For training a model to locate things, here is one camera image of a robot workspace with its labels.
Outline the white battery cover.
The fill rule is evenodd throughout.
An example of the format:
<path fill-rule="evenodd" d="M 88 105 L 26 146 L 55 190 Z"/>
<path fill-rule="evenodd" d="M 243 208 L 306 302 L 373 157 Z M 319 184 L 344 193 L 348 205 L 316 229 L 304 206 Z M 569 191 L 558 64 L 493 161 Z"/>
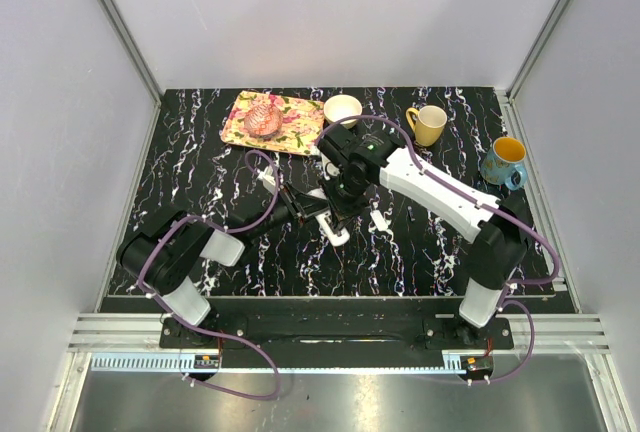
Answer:
<path fill-rule="evenodd" d="M 389 232 L 389 221 L 384 215 L 377 209 L 370 212 L 371 220 L 375 225 L 375 228 L 380 232 Z"/>

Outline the white remote control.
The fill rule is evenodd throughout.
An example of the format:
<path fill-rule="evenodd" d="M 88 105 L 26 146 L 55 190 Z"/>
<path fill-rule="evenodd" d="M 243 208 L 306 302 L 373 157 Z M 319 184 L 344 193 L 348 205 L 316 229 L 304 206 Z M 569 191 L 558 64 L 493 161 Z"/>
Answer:
<path fill-rule="evenodd" d="M 312 217 L 318 223 L 322 234 L 329 240 L 333 247 L 341 247 L 345 245 L 350 239 L 350 234 L 345 227 L 339 228 L 334 224 L 333 215 L 324 191 L 321 188 L 316 188 L 309 191 L 308 195 L 315 199 L 319 199 L 321 202 L 321 210 L 313 212 Z"/>

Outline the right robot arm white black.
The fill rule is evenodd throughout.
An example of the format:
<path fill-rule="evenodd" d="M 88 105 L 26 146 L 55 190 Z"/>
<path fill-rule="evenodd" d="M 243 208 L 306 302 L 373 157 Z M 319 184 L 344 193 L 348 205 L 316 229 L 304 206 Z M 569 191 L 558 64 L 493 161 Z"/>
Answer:
<path fill-rule="evenodd" d="M 517 198 L 502 202 L 463 184 L 385 131 L 358 137 L 333 124 L 323 131 L 317 148 L 323 162 L 332 166 L 321 180 L 330 211 L 326 231 L 338 234 L 360 215 L 368 206 L 365 192 L 375 185 L 434 213 L 470 244 L 464 265 L 468 282 L 454 332 L 468 348 L 486 341 L 507 279 L 530 246 L 527 206 Z"/>

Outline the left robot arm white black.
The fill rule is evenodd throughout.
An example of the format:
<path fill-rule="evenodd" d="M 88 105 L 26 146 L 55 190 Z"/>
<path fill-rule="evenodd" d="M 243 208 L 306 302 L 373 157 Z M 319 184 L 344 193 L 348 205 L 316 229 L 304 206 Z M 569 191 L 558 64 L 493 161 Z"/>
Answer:
<path fill-rule="evenodd" d="M 304 224 L 329 210 L 321 190 L 303 193 L 290 185 L 280 188 L 272 209 L 252 215 L 233 214 L 230 235 L 200 221 L 185 222 L 187 212 L 165 206 L 119 245 L 117 263 L 145 291 L 160 298 L 172 313 L 184 319 L 182 336 L 195 347 L 213 342 L 217 325 L 209 302 L 189 278 L 201 258 L 233 266 L 271 229 L 284 223 Z"/>

